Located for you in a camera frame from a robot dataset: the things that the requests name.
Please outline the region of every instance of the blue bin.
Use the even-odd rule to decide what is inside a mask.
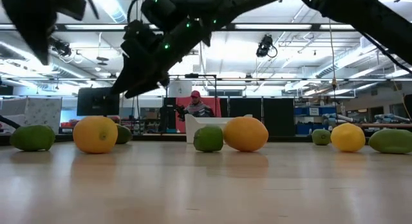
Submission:
[[[324,115],[324,114],[334,114],[336,113],[336,108],[335,107],[320,107],[319,108],[319,114]]]
[[[311,124],[296,124],[296,134],[297,135],[309,135],[309,131],[312,128],[313,126]]]
[[[312,128],[312,131],[316,130],[316,129],[328,129],[327,125],[323,125],[323,124],[314,124],[314,128]]]
[[[302,115],[303,109],[301,107],[295,107],[295,115]]]

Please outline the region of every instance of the green mango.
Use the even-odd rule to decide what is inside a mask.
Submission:
[[[117,124],[116,144],[126,144],[133,137],[129,128]]]
[[[196,150],[206,153],[220,151],[223,147],[223,131],[213,125],[200,128],[194,133],[193,145]]]
[[[312,142],[316,145],[328,145],[330,143],[330,131],[316,129],[312,132]]]
[[[48,151],[54,141],[55,133],[46,125],[21,126],[10,137],[10,144],[22,151]]]
[[[369,138],[369,146],[380,153],[407,154],[412,152],[412,132],[383,129]]]

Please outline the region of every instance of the black partition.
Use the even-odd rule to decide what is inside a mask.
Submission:
[[[222,117],[229,117],[227,99],[228,98],[220,98],[220,114]]]
[[[264,98],[263,122],[269,136],[295,136],[294,100]]]
[[[160,131],[166,133],[167,129],[176,129],[176,98],[164,98],[160,108]]]
[[[254,118],[262,119],[261,98],[230,98],[229,117],[241,117],[253,115]]]
[[[412,94],[410,95],[406,95],[404,97],[404,102],[405,102],[405,106],[406,106],[406,110],[407,112],[412,115]]]

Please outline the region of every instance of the black robotic arm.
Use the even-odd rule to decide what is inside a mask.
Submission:
[[[98,18],[91,0],[87,0]],[[278,0],[145,0],[141,12],[159,27],[135,20],[125,27],[124,68],[112,93],[130,98],[168,85],[168,71],[203,41],[210,46],[213,31],[230,26],[237,16]],[[388,57],[412,64],[412,24],[378,0],[302,0],[324,17],[352,25]],[[57,13],[81,20],[85,0],[2,0],[10,20],[43,64],[48,63],[48,37]],[[404,70],[408,68],[399,64]]]
[[[133,97],[158,88],[157,82],[166,86],[167,71],[199,42],[209,46],[213,31],[274,1],[278,0],[145,0],[142,13],[164,34],[153,33],[137,20],[126,27],[122,44],[125,65],[113,93],[127,90],[126,97]],[[412,24],[378,0],[302,1],[324,17],[352,25],[372,42],[375,39],[380,43],[381,50],[383,45],[412,64]]]

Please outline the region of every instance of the computer monitor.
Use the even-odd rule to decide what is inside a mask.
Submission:
[[[120,96],[107,88],[81,88],[77,98],[77,116],[118,115]]]

